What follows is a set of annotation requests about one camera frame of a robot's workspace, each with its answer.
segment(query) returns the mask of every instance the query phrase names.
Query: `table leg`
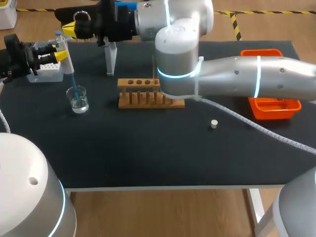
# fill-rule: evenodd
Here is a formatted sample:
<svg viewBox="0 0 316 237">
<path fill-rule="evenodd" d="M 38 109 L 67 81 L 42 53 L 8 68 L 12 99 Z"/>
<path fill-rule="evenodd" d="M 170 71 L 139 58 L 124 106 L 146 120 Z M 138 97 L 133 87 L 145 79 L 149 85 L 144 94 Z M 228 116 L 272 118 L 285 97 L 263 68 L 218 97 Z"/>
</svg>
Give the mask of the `table leg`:
<svg viewBox="0 0 316 237">
<path fill-rule="evenodd" d="M 255 227 L 255 236 L 256 237 L 268 237 L 269 233 L 276 226 L 273 221 L 273 204 L 269 207 L 268 211 L 261 218 L 257 226 Z"/>
</svg>

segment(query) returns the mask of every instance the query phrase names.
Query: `orange tray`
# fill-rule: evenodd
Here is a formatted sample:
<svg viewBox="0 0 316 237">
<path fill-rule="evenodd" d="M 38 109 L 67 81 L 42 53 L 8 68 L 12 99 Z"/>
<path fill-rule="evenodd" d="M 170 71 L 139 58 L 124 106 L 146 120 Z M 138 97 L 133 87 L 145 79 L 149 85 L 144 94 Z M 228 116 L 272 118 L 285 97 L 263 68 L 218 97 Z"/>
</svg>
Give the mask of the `orange tray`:
<svg viewBox="0 0 316 237">
<path fill-rule="evenodd" d="M 241 56 L 283 56 L 277 49 L 243 50 Z M 302 108 L 299 100 L 276 98 L 251 98 L 248 97 L 251 109 L 256 119 L 290 119 Z"/>
</svg>

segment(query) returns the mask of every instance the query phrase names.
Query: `white cable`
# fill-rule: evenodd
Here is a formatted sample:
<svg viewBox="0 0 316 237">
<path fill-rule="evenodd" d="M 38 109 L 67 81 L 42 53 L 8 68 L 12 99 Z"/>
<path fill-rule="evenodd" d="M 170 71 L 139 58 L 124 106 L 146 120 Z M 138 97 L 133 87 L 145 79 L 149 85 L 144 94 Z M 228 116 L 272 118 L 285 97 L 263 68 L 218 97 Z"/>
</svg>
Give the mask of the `white cable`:
<svg viewBox="0 0 316 237">
<path fill-rule="evenodd" d="M 258 124 L 256 124 L 255 122 L 245 118 L 244 116 L 241 116 L 240 114 L 237 114 L 236 112 L 234 112 L 234 111 L 232 111 L 232 110 L 230 110 L 230 109 L 228 109 L 228 108 L 226 108 L 226 107 L 224 107 L 224 106 L 222 106 L 222 105 L 220 105 L 220 104 L 218 104 L 216 102 L 213 102 L 211 100 L 204 99 L 204 98 L 196 98 L 196 100 L 204 102 L 204 103 L 207 103 L 207 104 L 212 105 L 212 106 L 215 106 L 216 108 L 218 108 L 218 109 L 220 109 L 220 110 L 222 110 L 222 111 L 234 116 L 235 118 L 247 123 L 248 125 L 252 126 L 253 128 L 258 129 L 259 131 L 261 131 L 261 132 L 263 132 L 263 133 L 265 133 L 265 134 L 267 134 L 267 135 L 269 135 L 269 136 L 271 136 L 271 137 L 273 137 L 273 138 L 275 138 L 275 139 L 277 139 L 277 140 L 279 140 L 281 142 L 287 143 L 287 144 L 289 144 L 289 145 L 291 145 L 293 147 L 296 147 L 298 149 L 301 149 L 303 151 L 306 151 L 306 152 L 309 152 L 309 153 L 312 153 L 312 154 L 316 155 L 316 149 L 315 148 L 306 146 L 306 145 L 304 145 L 302 143 L 299 143 L 299 142 L 293 141 L 291 139 L 288 139 L 286 137 L 280 136 L 277 133 L 272 132 L 272 131 L 270 131 L 270 130 L 268 130 L 268 129 L 266 129 L 266 128 L 258 125 Z"/>
<path fill-rule="evenodd" d="M 3 79 L 0 79 L 0 87 L 3 86 L 3 82 L 2 82 L 2 81 L 3 81 Z M 3 125 L 4 125 L 4 127 L 5 127 L 6 132 L 7 132 L 7 133 L 11 133 L 9 124 L 8 124 L 8 122 L 6 121 L 6 119 L 5 119 L 5 117 L 4 117 L 4 115 L 3 115 L 2 111 L 1 111 L 1 109 L 0 109 L 0 119 L 1 119 L 1 121 L 3 122 Z"/>
</svg>

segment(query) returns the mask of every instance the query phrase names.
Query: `black tabletop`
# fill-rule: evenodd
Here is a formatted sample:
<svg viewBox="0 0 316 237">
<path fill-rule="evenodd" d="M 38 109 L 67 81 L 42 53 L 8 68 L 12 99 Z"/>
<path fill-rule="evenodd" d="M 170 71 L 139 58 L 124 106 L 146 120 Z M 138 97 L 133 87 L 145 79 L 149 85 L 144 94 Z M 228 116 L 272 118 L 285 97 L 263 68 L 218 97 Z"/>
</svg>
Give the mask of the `black tabletop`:
<svg viewBox="0 0 316 237">
<path fill-rule="evenodd" d="M 68 78 L 17 79 L 0 95 L 12 133 L 42 150 L 65 188 L 285 184 L 316 165 L 312 154 L 201 102 L 186 100 L 185 109 L 175 110 L 119 110 L 117 79 L 152 77 L 152 43 L 118 43 L 114 77 L 106 76 L 102 48 L 69 47 L 77 84 L 87 89 L 88 112 L 72 112 Z M 298 58 L 289 41 L 201 42 L 200 55 L 211 60 L 259 48 Z M 246 98 L 211 99 L 253 119 Z M 291 120 L 260 124 L 316 147 L 315 118 L 316 105 L 302 102 Z M 212 119 L 219 122 L 215 130 L 208 129 Z"/>
</svg>

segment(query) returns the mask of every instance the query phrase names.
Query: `blue pipette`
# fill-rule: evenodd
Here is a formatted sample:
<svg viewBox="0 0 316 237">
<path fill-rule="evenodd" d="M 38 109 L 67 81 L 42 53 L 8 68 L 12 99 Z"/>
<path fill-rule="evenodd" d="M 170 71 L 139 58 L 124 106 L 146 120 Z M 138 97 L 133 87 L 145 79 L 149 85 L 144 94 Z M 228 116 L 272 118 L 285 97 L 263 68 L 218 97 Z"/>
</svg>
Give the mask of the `blue pipette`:
<svg viewBox="0 0 316 237">
<path fill-rule="evenodd" d="M 75 76 L 73 73 L 71 74 L 71 84 L 72 84 L 73 89 L 74 89 L 76 100 L 79 102 L 80 100 L 79 100 L 79 95 L 78 95 L 78 89 L 77 89 L 77 85 L 75 82 Z"/>
</svg>

